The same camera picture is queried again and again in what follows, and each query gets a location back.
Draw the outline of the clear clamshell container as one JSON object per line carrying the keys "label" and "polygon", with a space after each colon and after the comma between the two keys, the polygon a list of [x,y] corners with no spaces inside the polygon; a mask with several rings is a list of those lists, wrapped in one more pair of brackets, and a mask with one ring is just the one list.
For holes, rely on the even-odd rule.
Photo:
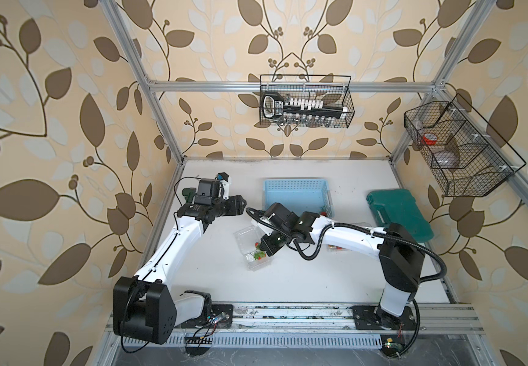
{"label": "clear clamshell container", "polygon": [[366,255],[373,255],[377,252],[376,244],[369,235],[369,231],[350,224],[330,226],[324,235],[323,243]]}
{"label": "clear clamshell container", "polygon": [[255,261],[251,256],[255,248],[255,243],[261,243],[261,239],[264,236],[264,232],[259,227],[246,227],[238,230],[233,236],[248,270],[256,271],[272,263],[272,259],[269,256],[260,261]]}

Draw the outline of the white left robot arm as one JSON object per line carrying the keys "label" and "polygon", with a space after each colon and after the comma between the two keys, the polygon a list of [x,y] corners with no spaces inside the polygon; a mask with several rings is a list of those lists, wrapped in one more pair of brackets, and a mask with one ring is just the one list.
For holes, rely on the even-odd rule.
{"label": "white left robot arm", "polygon": [[122,277],[113,290],[115,335],[162,345],[183,323],[205,326],[212,322],[212,299],[201,291],[172,295],[172,283],[190,249],[207,227],[220,217],[244,213],[240,195],[216,198],[211,204],[186,203],[174,213],[175,226],[148,262],[133,276]]}

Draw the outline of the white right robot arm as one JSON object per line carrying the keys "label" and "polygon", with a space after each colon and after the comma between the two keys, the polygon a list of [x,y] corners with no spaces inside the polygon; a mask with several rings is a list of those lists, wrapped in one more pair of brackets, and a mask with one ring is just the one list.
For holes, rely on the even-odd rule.
{"label": "white right robot arm", "polygon": [[267,210],[248,207],[246,212],[265,232],[259,249],[267,256],[289,247],[310,262],[318,257],[322,246],[338,246],[379,261],[385,279],[377,310],[380,316],[401,317],[423,283],[447,275],[444,260],[415,242],[400,224],[368,228],[338,223],[309,211],[297,215],[279,203]]}

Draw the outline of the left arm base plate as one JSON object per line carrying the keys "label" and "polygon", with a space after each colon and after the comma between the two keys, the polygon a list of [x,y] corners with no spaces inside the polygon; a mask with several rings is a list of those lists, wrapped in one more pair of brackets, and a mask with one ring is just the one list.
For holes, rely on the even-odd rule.
{"label": "left arm base plate", "polygon": [[198,329],[201,326],[208,324],[216,316],[221,314],[227,315],[227,318],[220,320],[217,323],[217,329],[230,329],[233,323],[233,305],[230,303],[215,303],[206,306],[201,315],[197,318],[186,320],[185,322],[176,326],[180,329]]}

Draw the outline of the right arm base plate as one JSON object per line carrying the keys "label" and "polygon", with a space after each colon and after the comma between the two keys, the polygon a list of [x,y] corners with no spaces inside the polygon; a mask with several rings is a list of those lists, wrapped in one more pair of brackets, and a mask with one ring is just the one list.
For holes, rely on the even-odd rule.
{"label": "right arm base plate", "polygon": [[357,305],[351,307],[351,310],[357,330],[398,332],[417,328],[417,318],[409,306],[404,308],[399,317],[385,312],[378,305]]}

